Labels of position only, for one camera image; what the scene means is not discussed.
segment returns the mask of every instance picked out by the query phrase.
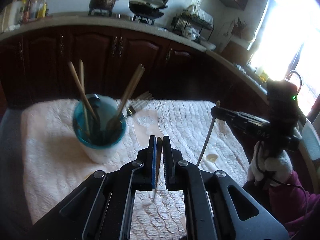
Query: kitchen counter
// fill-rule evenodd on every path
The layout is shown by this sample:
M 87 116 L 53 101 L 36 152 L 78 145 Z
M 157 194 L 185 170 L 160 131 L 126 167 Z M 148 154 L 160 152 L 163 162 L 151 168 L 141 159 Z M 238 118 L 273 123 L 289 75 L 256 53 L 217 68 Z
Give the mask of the kitchen counter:
M 6 33 L 0 34 L 0 41 L 9 38 L 11 36 L 24 33 L 31 30 L 54 27 L 54 26 L 64 26 L 64 25 L 98 25 L 98 26 L 110 26 L 116 28 L 124 28 L 133 31 L 148 33 L 151 35 L 159 36 L 171 41 L 175 41 L 193 49 L 197 49 L 201 52 L 206 53 L 208 56 L 214 58 L 225 67 L 227 67 L 231 72 L 239 76 L 248 86 L 250 86 L 266 103 L 267 103 L 267 92 L 264 90 L 257 82 L 255 82 L 251 77 L 246 74 L 243 74 L 238 70 L 231 62 L 221 57 L 219 54 L 214 51 L 209 51 L 205 47 L 201 46 L 198 43 L 190 41 L 184 37 L 181 37 L 177 34 L 174 34 L 166 29 L 151 26 L 147 24 L 142 24 L 138 22 L 132 22 L 128 20 L 116 19 L 116 18 L 104 18 L 104 17 L 95 17 L 95 16 L 60 16 L 60 17 L 51 17 L 45 18 L 33 23 L 28 23 L 22 25 L 16 30 L 12 30 Z

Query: black cable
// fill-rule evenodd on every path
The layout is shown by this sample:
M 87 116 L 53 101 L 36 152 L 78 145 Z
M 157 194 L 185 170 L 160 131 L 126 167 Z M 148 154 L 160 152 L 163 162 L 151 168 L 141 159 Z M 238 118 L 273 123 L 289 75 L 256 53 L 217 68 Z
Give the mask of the black cable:
M 299 186 L 299 185 L 294 185 L 294 184 L 287 184 L 287 183 L 283 183 L 283 182 L 280 182 L 276 179 L 274 179 L 272 176 L 270 176 L 270 173 L 268 171 L 262 171 L 258 165 L 258 158 L 259 158 L 259 150 L 260 150 L 260 147 L 261 147 L 262 143 L 261 141 L 259 141 L 259 144 L 258 144 L 258 149 L 257 149 L 257 155 L 256 155 L 256 166 L 257 166 L 257 169 L 259 172 L 261 172 L 264 176 L 267 176 L 269 179 L 273 180 L 275 183 L 278 183 L 280 185 L 285 185 L 285 186 L 289 186 L 289 187 L 297 187 L 299 189 L 301 189 L 304 193 L 304 196 L 305 196 L 305 199 L 306 199 L 306 210 L 305 210 L 305 214 L 303 216 L 303 223 L 301 225 L 301 227 L 304 225 L 305 223 L 305 219 L 306 219 L 306 215 L 308 213 L 308 198 L 307 198 L 307 193 L 305 191 L 305 189 L 302 187 L 302 186 Z

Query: gray stick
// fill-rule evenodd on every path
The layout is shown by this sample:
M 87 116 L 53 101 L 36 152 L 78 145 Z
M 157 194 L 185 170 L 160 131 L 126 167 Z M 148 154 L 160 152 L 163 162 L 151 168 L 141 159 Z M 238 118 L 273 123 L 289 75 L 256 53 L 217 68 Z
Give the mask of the gray stick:
M 217 101 L 216 107 L 219 107 L 219 106 L 220 106 L 220 101 Z M 216 118 L 215 118 L 215 117 L 212 118 L 212 121 L 211 121 L 211 124 L 210 124 L 210 127 L 209 127 L 209 131 L 208 131 L 208 134 L 207 134 L 207 137 L 205 138 L 202 151 L 201 151 L 201 153 L 200 153 L 200 156 L 199 156 L 198 161 L 197 161 L 197 164 L 196 164 L 197 167 L 199 166 L 199 164 L 200 164 L 200 162 L 201 162 L 201 159 L 202 159 L 202 156 L 203 156 L 203 154 L 204 154 L 204 151 L 205 151 L 205 149 L 206 149 L 206 147 L 207 147 L 207 145 L 208 145 L 208 142 L 209 142 L 209 139 L 210 139 L 210 135 L 211 135 L 211 133 L 212 133 L 212 129 L 213 129 L 213 126 L 214 126 L 214 122 L 215 122 L 215 121 L 216 121 Z

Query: black wok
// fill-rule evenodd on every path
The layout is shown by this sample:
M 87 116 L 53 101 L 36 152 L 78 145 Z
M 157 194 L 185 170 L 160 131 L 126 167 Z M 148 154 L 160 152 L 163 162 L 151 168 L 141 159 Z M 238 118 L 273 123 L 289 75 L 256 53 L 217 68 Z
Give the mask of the black wok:
M 158 8 L 153 8 L 152 6 L 138 2 L 138 1 L 129 1 L 129 9 L 132 11 L 134 14 L 141 16 L 143 18 L 148 18 L 148 19 L 158 19 L 161 16 L 164 15 L 163 12 L 160 12 L 160 9 L 165 9 L 167 6 L 161 6 Z

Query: hand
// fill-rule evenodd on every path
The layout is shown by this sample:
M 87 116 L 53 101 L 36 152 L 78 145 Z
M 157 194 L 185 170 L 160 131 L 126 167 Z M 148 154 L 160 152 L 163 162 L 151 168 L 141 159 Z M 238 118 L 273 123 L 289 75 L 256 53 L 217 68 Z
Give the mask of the hand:
M 258 171 L 256 166 L 258 145 L 259 142 L 257 142 L 254 146 L 253 159 L 248 169 L 248 181 L 255 180 L 255 185 L 257 185 L 258 181 L 261 181 L 264 177 L 264 175 Z M 292 164 L 288 154 L 285 151 L 282 151 L 282 153 L 276 158 L 270 157 L 265 159 L 264 156 L 266 155 L 266 151 L 263 152 L 263 142 L 261 142 L 258 154 L 258 165 L 260 170 L 274 171 L 274 179 L 278 180 L 279 182 L 286 182 L 292 173 Z M 279 186 L 279 184 L 274 181 L 271 181 L 270 185 L 273 187 Z

